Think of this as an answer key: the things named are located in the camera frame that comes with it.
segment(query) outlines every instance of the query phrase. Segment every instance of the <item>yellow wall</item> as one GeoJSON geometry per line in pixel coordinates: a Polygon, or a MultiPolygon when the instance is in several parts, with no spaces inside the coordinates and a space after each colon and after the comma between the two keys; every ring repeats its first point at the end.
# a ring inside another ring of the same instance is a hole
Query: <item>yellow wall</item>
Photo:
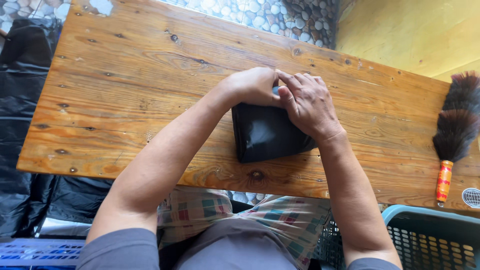
{"type": "Polygon", "coordinates": [[[480,0],[344,0],[336,50],[439,80],[480,71],[480,0]]]}

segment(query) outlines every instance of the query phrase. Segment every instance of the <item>person's right hand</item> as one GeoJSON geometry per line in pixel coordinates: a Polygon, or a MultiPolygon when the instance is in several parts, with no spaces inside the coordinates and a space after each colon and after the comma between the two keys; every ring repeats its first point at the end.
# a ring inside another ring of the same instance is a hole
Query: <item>person's right hand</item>
{"type": "Polygon", "coordinates": [[[300,73],[292,76],[280,70],[276,72],[287,85],[279,87],[278,94],[294,125],[315,139],[317,144],[344,132],[322,78],[300,73]]]}

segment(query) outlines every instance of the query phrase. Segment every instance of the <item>person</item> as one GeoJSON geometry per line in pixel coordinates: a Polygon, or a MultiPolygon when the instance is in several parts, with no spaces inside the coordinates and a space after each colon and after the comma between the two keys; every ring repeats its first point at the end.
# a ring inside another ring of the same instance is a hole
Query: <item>person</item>
{"type": "Polygon", "coordinates": [[[77,269],[308,268],[328,222],[328,200],[269,196],[233,214],[224,191],[176,187],[223,115],[240,102],[282,107],[315,139],[348,269],[402,268],[321,77],[257,67],[219,82],[121,172],[95,216],[77,269]],[[279,79],[286,85],[277,96],[272,86],[279,79]],[[157,226],[165,232],[160,246],[157,226]]]}

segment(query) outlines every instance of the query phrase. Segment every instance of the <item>sleeve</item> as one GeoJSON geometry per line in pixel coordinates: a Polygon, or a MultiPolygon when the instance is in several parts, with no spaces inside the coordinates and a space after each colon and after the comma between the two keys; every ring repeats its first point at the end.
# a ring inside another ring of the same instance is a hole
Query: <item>sleeve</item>
{"type": "Polygon", "coordinates": [[[400,270],[400,268],[386,260],[360,258],[350,263],[347,270],[400,270]]]}
{"type": "Polygon", "coordinates": [[[85,245],[76,269],[159,270],[156,236],[141,228],[102,235],[85,245]]]}

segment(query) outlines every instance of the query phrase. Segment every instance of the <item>hand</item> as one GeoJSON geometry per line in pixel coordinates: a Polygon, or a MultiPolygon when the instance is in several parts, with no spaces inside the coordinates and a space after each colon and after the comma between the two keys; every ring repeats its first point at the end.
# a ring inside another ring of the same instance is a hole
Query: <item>hand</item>
{"type": "Polygon", "coordinates": [[[287,86],[278,88],[280,100],[290,121],[321,144],[344,131],[335,114],[330,92],[320,77],[289,75],[277,70],[287,86]]]}
{"type": "Polygon", "coordinates": [[[218,84],[231,89],[236,104],[244,102],[259,106],[281,107],[280,97],[272,92],[278,86],[278,74],[267,67],[256,67],[234,73],[218,84]]]}

